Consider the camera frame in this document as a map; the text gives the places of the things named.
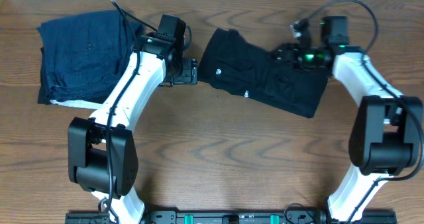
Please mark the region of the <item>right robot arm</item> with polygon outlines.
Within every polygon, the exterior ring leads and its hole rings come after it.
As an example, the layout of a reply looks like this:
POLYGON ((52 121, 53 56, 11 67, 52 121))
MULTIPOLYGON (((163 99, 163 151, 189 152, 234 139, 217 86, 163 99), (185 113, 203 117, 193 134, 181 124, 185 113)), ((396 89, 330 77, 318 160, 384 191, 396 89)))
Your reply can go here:
POLYGON ((348 153, 350 167, 322 209, 293 203, 287 223, 396 223, 394 211, 367 205, 388 182, 412 178, 423 165, 423 104, 392 87, 373 67, 366 50, 349 43, 347 18, 321 20, 321 45, 313 47, 308 19, 291 26, 297 44, 285 44, 275 58, 302 72, 328 71, 358 105, 348 153))

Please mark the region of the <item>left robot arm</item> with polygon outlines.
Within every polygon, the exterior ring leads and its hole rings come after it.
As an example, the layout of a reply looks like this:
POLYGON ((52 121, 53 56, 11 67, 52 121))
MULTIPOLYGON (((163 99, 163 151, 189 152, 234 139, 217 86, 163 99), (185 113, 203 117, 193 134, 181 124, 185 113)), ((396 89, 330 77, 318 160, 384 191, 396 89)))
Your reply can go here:
POLYGON ((145 204, 134 188, 138 157, 133 133, 162 83, 197 83, 197 61, 184 57, 191 44, 184 34, 190 32, 179 17, 162 15, 157 30, 135 36, 128 66, 100 108, 70 123, 69 179, 99 200, 99 211, 68 213, 66 223, 142 223, 145 204))

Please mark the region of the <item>black polo shirt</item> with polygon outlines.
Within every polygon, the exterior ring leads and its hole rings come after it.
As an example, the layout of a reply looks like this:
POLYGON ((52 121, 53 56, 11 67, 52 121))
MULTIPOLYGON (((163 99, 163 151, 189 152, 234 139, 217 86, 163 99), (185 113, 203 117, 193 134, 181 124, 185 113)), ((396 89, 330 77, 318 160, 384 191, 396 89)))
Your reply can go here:
POLYGON ((323 70, 296 70, 286 59, 249 44, 236 30, 218 28, 207 44, 198 80, 232 95, 312 118, 328 83, 323 70))

